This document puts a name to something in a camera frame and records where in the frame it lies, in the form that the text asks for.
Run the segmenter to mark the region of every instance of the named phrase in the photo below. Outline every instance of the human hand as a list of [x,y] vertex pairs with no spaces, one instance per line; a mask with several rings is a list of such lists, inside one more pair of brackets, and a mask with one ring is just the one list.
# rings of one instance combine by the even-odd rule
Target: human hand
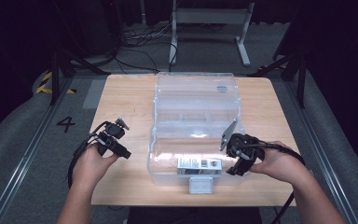
[[73,185],[94,189],[107,169],[118,159],[118,155],[103,158],[98,153],[98,144],[91,144],[83,152],[74,168]]
[[[288,147],[279,141],[272,144]],[[271,148],[264,148],[264,151],[265,159],[255,163],[250,169],[251,172],[269,175],[292,185],[311,176],[307,168],[295,157]]]

